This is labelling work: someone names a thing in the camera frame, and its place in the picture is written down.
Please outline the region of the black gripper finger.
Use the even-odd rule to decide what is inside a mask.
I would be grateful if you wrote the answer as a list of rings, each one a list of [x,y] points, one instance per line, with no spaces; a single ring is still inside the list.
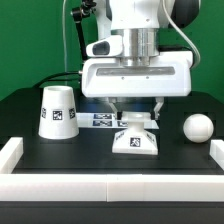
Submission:
[[[164,98],[163,97],[156,97],[155,98],[155,106],[153,108],[153,111],[151,112],[151,119],[152,120],[158,120],[160,117],[160,110],[163,107],[164,104]]]
[[[116,108],[115,103],[116,103],[116,99],[115,98],[109,98],[109,106],[112,109],[115,118],[117,120],[119,120],[121,118],[121,112]]]

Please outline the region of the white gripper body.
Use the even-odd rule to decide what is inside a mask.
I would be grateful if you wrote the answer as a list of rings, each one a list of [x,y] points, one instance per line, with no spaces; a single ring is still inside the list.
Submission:
[[[147,67],[124,67],[118,58],[89,59],[83,67],[86,97],[173,97],[191,91],[191,51],[161,52]]]

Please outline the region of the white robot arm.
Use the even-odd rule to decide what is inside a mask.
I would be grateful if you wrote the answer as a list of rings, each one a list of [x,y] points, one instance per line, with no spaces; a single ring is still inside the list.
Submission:
[[[201,0],[96,0],[98,40],[86,47],[82,92],[91,98],[154,97],[154,116],[164,99],[191,91],[190,70],[200,63],[195,45],[187,51],[160,48],[161,28],[175,27],[176,9],[195,13]]]

